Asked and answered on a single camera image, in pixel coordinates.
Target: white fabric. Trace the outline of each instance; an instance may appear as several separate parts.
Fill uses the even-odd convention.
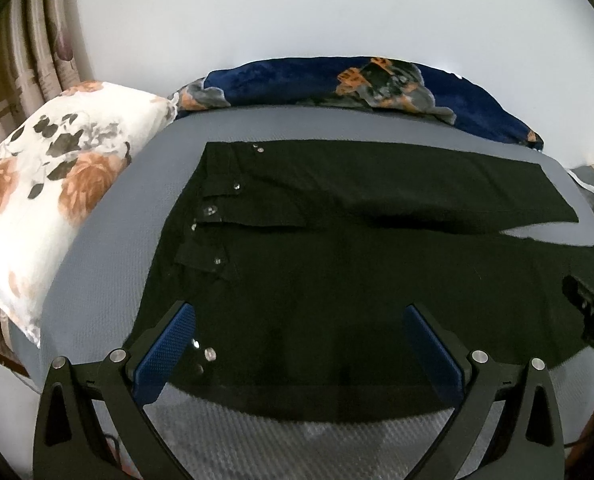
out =
[[[581,180],[578,176],[576,176],[576,173],[573,170],[566,170],[568,172],[568,175],[570,175],[573,180],[579,184],[579,186],[581,186],[582,188],[584,188],[586,191],[589,191],[590,193],[592,193],[594,195],[594,186],[591,186],[590,184],[586,184],[583,180]]]
[[[154,94],[84,82],[0,144],[0,308],[38,347],[44,297],[80,225],[176,112]]]

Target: curtain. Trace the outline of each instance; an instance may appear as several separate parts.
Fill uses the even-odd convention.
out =
[[[64,0],[10,0],[0,15],[0,142],[79,82]]]

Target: metal screw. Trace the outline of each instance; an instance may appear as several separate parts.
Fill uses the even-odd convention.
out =
[[[472,352],[472,358],[477,362],[484,364],[488,362],[488,354],[483,350],[475,350]]]
[[[215,361],[217,359],[217,352],[213,348],[207,348],[203,351],[203,356],[207,361]]]
[[[59,356],[59,357],[56,357],[55,359],[53,359],[52,366],[55,370],[59,370],[59,368],[61,368],[65,364],[66,364],[66,357]]]
[[[530,361],[530,364],[535,370],[543,370],[546,367],[545,362],[539,359],[538,357],[535,357],[535,359]]]
[[[112,352],[110,352],[109,359],[112,362],[114,362],[114,363],[120,363],[124,359],[126,359],[126,351],[123,350],[122,348],[118,348],[117,350],[113,350]]]

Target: blue gripper pad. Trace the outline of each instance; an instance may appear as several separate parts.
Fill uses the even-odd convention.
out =
[[[195,309],[184,303],[135,368],[133,399],[139,406],[157,400],[194,335]]]
[[[449,406],[459,406],[464,398],[462,370],[414,305],[404,309],[404,330],[437,396]]]

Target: blue blanket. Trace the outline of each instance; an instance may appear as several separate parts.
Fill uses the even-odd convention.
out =
[[[254,61],[211,72],[176,94],[178,119],[200,110],[247,105],[394,110],[433,116],[484,139],[543,149],[541,137],[483,88],[442,70],[384,57]]]

